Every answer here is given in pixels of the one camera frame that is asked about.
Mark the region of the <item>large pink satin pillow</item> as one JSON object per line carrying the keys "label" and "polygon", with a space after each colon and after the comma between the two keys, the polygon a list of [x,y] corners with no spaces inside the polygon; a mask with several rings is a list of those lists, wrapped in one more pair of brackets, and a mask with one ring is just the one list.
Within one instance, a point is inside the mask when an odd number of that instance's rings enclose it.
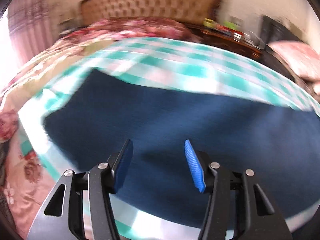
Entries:
{"label": "large pink satin pillow", "polygon": [[319,54],[308,44],[298,41],[276,41],[268,46],[298,77],[319,81]]}

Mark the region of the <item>yellow lidded jar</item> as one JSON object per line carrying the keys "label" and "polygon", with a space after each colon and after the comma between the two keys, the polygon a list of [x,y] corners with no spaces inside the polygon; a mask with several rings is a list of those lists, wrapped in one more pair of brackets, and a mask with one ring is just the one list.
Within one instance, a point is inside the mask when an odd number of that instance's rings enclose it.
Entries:
{"label": "yellow lidded jar", "polygon": [[207,29],[215,29],[216,22],[212,19],[205,18],[203,21],[203,26]]}

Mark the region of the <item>green white checkered tablecloth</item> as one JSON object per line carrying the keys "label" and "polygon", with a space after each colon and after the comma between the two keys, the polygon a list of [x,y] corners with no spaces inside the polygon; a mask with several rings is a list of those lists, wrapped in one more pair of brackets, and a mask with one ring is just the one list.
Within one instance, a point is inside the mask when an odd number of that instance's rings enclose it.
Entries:
{"label": "green white checkered tablecloth", "polygon": [[19,111],[21,125],[53,179],[74,165],[49,139],[44,117],[64,106],[94,69],[134,85],[232,96],[319,112],[319,103],[299,85],[247,57],[199,43],[126,38],[71,64],[42,85]]}

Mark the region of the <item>tufted tan leather headboard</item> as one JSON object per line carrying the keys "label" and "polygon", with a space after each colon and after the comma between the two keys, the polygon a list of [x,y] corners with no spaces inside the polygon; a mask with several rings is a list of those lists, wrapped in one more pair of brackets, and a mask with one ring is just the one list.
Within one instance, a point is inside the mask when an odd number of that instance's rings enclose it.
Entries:
{"label": "tufted tan leather headboard", "polygon": [[82,0],[80,12],[85,25],[103,18],[164,17],[177,22],[202,25],[216,20],[222,0]]}

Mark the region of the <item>blue denim jeans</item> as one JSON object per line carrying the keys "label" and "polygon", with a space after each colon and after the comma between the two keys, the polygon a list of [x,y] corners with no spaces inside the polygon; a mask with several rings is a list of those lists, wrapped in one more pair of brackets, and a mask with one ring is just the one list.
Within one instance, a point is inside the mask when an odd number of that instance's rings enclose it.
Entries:
{"label": "blue denim jeans", "polygon": [[194,152],[236,172],[250,168],[285,218],[319,200],[319,117],[230,96],[133,85],[93,70],[44,129],[78,170],[133,142],[122,201],[199,227],[207,207]]}

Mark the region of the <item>dark wooden nightstand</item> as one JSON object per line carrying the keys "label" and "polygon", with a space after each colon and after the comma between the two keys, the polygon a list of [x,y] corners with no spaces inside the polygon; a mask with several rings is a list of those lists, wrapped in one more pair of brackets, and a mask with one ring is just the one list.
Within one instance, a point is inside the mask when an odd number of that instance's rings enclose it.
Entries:
{"label": "dark wooden nightstand", "polygon": [[234,38],[225,34],[208,32],[201,29],[198,25],[188,24],[187,27],[193,34],[202,38],[202,42],[206,45],[228,50],[255,61],[258,61],[261,57],[261,50],[254,48],[245,42],[236,41]]}

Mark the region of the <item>red floral bed quilt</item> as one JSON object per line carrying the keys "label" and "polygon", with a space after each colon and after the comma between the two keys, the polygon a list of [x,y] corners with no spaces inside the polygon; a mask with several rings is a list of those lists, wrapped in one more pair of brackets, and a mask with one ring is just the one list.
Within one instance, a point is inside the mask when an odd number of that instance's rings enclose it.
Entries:
{"label": "red floral bed quilt", "polygon": [[18,111],[74,63],[127,37],[200,42],[185,25],[166,18],[101,20],[57,40],[28,61],[7,87],[1,89],[1,213],[22,239],[26,239],[60,173],[46,165],[33,149]]}

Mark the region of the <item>pink striped curtain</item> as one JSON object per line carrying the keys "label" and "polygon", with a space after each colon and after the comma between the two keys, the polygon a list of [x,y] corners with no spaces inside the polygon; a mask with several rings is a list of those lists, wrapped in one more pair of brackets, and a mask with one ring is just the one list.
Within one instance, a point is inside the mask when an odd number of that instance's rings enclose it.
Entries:
{"label": "pink striped curtain", "polygon": [[12,45],[22,64],[53,44],[48,0],[12,0],[8,7]]}

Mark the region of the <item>green crumpled bag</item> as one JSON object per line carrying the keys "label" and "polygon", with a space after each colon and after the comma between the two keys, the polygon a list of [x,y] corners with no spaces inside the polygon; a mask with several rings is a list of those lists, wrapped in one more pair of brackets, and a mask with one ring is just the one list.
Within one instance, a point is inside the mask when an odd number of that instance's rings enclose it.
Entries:
{"label": "green crumpled bag", "polygon": [[225,21],[223,23],[223,25],[228,28],[228,29],[232,29],[232,30],[238,30],[239,26],[233,22],[229,22],[229,21]]}

